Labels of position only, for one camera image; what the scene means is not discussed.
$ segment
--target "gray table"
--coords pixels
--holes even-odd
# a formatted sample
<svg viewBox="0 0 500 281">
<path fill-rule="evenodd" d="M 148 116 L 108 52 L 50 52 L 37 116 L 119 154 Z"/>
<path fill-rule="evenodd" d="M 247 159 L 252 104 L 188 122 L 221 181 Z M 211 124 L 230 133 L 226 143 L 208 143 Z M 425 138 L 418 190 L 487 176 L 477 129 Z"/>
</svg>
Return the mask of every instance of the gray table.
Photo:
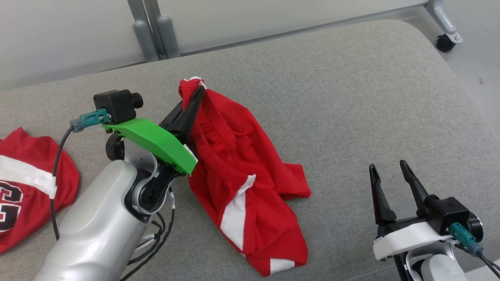
<svg viewBox="0 0 500 281">
<path fill-rule="evenodd" d="M 430 193 L 455 196 L 480 216 L 485 254 L 500 258 L 500 141 L 432 44 L 399 21 L 328 28 L 2 92 L 0 138 L 22 126 L 32 136 L 60 141 L 69 120 L 93 109 L 94 94 L 113 89 L 141 93 L 138 115 L 159 122 L 180 101 L 179 80 L 195 75 L 247 106 L 285 162 L 303 164 L 312 196 L 289 205 L 309 247 L 308 263 L 267 280 L 397 280 L 394 263 L 376 261 L 372 252 L 377 227 L 368 166 L 377 165 L 398 217 L 410 217 L 415 208 L 400 159 Z M 109 162 L 107 137 L 94 127 L 67 141 L 82 191 Z M 260 280 L 187 181 L 174 188 L 177 213 L 168 242 L 131 280 Z M 166 218 L 169 212 L 165 208 Z M 32 279 L 54 243 L 47 224 L 0 256 L 0 279 Z M 481 265 L 458 257 L 466 271 Z"/>
</svg>

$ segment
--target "green bracket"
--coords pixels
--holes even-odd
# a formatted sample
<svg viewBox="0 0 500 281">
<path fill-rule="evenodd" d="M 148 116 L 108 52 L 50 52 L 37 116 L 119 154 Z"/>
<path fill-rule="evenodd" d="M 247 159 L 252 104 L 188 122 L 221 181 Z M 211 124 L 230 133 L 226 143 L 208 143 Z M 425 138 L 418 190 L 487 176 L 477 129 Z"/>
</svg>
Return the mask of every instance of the green bracket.
<svg viewBox="0 0 500 281">
<path fill-rule="evenodd" d="M 175 164 L 179 173 L 191 175 L 197 159 L 177 138 L 151 122 L 149 119 L 134 118 L 120 124 L 103 124 L 106 130 L 113 130 L 151 152 L 167 164 Z"/>
</svg>

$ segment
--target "teal connector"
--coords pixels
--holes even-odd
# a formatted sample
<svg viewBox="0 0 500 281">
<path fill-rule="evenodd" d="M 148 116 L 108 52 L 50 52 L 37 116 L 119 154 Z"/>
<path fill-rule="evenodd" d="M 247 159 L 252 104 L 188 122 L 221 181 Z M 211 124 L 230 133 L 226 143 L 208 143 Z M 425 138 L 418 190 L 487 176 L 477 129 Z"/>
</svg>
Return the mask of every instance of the teal connector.
<svg viewBox="0 0 500 281">
<path fill-rule="evenodd" d="M 483 246 L 476 242 L 476 238 L 460 223 L 455 222 L 449 227 L 449 233 L 462 243 L 474 255 L 483 251 Z"/>
<path fill-rule="evenodd" d="M 106 109 L 101 108 L 96 111 L 83 114 L 78 119 L 71 120 L 69 125 L 73 126 L 73 133 L 78 133 L 83 131 L 85 128 L 107 123 L 109 121 L 110 118 L 108 116 L 108 112 Z"/>
</svg>

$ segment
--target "white wall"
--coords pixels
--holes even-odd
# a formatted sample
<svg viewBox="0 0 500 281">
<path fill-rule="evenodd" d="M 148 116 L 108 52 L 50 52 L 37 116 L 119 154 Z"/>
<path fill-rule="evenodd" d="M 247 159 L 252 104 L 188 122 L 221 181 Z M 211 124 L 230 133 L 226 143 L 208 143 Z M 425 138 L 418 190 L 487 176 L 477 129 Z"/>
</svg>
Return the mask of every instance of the white wall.
<svg viewBox="0 0 500 281">
<path fill-rule="evenodd" d="M 181 53 L 425 2 L 158 0 Z M 0 1 L 0 91 L 142 62 L 133 22 L 126 0 Z"/>
</svg>

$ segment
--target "red garment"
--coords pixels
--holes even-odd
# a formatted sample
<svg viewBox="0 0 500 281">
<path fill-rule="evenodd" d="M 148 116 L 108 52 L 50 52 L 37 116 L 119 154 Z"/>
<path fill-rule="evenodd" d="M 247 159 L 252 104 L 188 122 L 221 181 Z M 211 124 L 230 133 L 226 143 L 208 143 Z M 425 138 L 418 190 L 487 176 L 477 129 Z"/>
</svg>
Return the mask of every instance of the red garment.
<svg viewBox="0 0 500 281">
<path fill-rule="evenodd" d="M 180 82 L 183 109 L 199 85 L 199 77 Z M 189 185 L 231 244 L 263 276 L 306 264 L 306 242 L 284 201 L 311 195 L 302 166 L 283 163 L 252 113 L 211 89 L 191 136 L 199 162 Z"/>
<path fill-rule="evenodd" d="M 51 137 L 32 137 L 23 128 L 0 139 L 0 254 L 51 218 L 47 188 L 57 150 Z M 80 174 L 63 150 L 56 175 L 56 212 L 75 201 L 79 182 Z"/>
</svg>

